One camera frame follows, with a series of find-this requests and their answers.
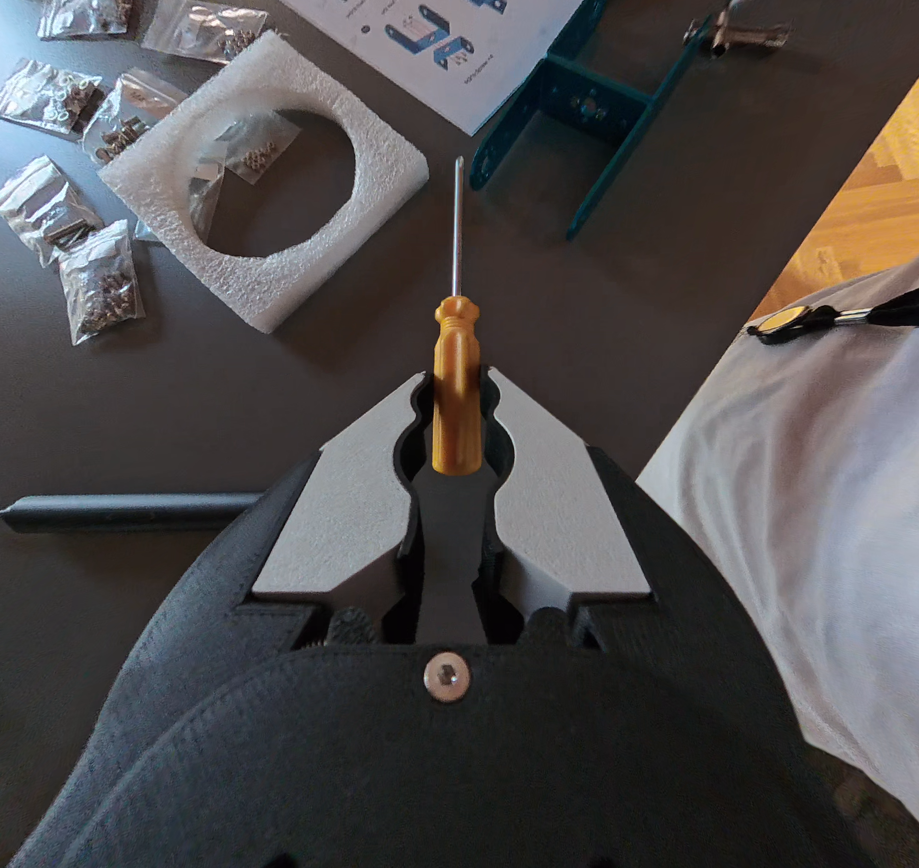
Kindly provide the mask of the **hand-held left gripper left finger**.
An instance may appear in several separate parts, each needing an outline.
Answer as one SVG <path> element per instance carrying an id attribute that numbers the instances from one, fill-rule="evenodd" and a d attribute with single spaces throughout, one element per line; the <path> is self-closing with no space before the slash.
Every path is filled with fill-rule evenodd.
<path id="1" fill-rule="evenodd" d="M 306 600 L 329 609 L 391 609 L 403 597 L 397 552 L 411 499 L 394 452 L 416 418 L 410 377 L 328 440 L 252 586 L 269 600 Z"/>

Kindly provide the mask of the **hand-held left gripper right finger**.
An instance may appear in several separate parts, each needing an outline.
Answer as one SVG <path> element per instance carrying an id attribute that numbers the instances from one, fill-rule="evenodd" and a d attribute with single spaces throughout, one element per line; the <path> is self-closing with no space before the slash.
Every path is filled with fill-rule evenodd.
<path id="1" fill-rule="evenodd" d="M 488 370 L 489 518 L 496 591 L 523 618 L 651 587 L 586 442 L 496 368 Z"/>

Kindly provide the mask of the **yellow handled screwdriver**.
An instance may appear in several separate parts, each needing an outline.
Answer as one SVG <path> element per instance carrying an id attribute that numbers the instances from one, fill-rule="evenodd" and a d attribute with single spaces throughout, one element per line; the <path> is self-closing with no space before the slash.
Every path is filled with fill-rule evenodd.
<path id="1" fill-rule="evenodd" d="M 451 294 L 435 312 L 432 466 L 445 475 L 467 475 L 482 464 L 481 346 L 475 326 L 480 310 L 462 294 L 464 159 L 454 165 Z"/>

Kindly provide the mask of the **blue metal bracket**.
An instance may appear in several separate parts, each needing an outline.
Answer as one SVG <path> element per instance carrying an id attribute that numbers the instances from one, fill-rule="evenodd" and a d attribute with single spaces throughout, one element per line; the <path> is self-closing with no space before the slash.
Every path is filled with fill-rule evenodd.
<path id="1" fill-rule="evenodd" d="M 655 93 L 647 94 L 576 63 L 593 35 L 608 0 L 583 0 L 544 58 L 513 94 L 471 162 L 469 183 L 481 190 L 505 160 L 536 113 L 542 113 L 592 139 L 611 145 L 614 155 L 591 187 L 569 225 L 573 240 L 621 173 L 640 141 L 715 24 L 714 15 L 693 23 L 683 51 Z"/>

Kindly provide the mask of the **black cylindrical rod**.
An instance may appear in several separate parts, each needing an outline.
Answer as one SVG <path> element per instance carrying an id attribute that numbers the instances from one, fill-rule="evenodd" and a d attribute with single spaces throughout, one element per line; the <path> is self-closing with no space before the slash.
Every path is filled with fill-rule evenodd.
<path id="1" fill-rule="evenodd" d="M 18 533 L 222 530 L 263 492 L 23 496 L 1 511 Z"/>

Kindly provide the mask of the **person's white shirt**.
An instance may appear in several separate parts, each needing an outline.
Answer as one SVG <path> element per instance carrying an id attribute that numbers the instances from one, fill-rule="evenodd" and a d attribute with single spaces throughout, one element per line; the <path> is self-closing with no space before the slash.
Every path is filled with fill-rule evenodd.
<path id="1" fill-rule="evenodd" d="M 750 614 L 803 736 L 918 816 L 918 332 L 740 332 L 638 478 Z"/>

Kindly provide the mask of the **black and gold badge reel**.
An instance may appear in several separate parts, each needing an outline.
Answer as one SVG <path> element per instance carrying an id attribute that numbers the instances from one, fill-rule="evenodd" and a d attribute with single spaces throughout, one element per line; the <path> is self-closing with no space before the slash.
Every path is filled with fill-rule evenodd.
<path id="1" fill-rule="evenodd" d="M 745 331 L 764 345 L 775 346 L 833 328 L 857 326 L 917 327 L 918 290 L 868 308 L 837 310 L 829 304 L 793 306 L 749 325 Z"/>

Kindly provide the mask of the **white instruction sheet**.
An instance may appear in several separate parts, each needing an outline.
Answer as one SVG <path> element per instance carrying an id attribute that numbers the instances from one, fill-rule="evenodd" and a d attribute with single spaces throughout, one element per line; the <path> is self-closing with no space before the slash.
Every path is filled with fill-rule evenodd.
<path id="1" fill-rule="evenodd" d="M 473 135 L 583 0 L 280 0 Z"/>

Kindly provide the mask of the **cluster of clear screw bags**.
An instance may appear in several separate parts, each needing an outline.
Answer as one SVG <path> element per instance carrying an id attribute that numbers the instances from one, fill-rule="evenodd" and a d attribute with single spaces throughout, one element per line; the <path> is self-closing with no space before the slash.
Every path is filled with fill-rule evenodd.
<path id="1" fill-rule="evenodd" d="M 128 35 L 136 0 L 44 0 L 40 40 L 109 39 Z M 143 47 L 218 65 L 253 44 L 268 14 L 194 0 L 159 0 Z M 170 115 L 187 95 L 133 68 L 107 89 L 102 78 L 24 58 L 2 84 L 2 120 L 79 141 L 95 169 L 107 166 Z M 224 174 L 255 184 L 298 137 L 279 113 L 235 121 L 202 146 L 188 183 L 190 224 L 206 243 Z M 133 242 L 161 244 L 137 219 L 104 225 L 47 155 L 12 173 L 1 192 L 2 219 L 38 258 L 54 268 L 77 346 L 124 321 L 144 316 Z"/>

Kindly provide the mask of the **white foam frame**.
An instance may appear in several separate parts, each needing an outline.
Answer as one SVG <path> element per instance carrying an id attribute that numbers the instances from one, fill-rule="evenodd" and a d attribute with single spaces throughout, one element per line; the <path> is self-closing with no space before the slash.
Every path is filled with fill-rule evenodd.
<path id="1" fill-rule="evenodd" d="M 208 141 L 250 114 L 313 113 L 355 155 L 348 201 L 308 239 L 265 257 L 210 248 L 190 216 L 189 184 Z M 99 170 L 99 178 L 243 321 L 273 332 L 428 181 L 423 153 L 344 85 L 267 32 Z"/>

